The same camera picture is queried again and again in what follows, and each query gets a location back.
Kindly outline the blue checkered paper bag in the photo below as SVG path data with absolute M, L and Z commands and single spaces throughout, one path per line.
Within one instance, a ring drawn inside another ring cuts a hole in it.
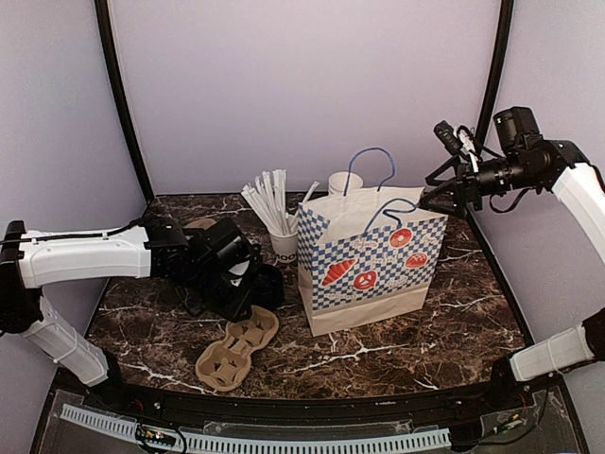
M 298 208 L 298 285 L 313 336 L 419 310 L 448 217 L 420 207 L 420 187 L 352 189 Z

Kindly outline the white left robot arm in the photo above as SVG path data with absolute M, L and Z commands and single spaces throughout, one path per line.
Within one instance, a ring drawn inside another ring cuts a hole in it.
M 185 292 L 188 312 L 238 322 L 251 314 L 260 248 L 229 218 L 184 228 L 171 218 L 138 218 L 113 230 L 44 233 L 11 222 L 1 241 L 1 331 L 19 334 L 113 412 L 133 404 L 112 356 L 85 340 L 43 295 L 43 287 L 96 278 L 163 278 Z

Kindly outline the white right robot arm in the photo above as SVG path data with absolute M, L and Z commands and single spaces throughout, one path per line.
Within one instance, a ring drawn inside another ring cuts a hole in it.
M 581 267 L 585 259 L 604 257 L 604 182 L 598 168 L 569 140 L 546 139 L 528 107 L 497 113 L 493 122 L 501 151 L 495 153 L 464 126 L 441 121 L 434 133 L 449 159 L 431 173 L 419 205 L 424 210 L 459 218 L 493 203 L 493 197 L 516 192 L 551 193 L 569 214 L 546 228 L 548 245 L 559 253 L 538 256 L 540 271 L 553 262 L 555 271 Z M 493 381 L 482 391 L 491 410 L 502 410 L 519 393 L 519 384 L 604 359 L 604 312 L 547 340 L 498 360 Z

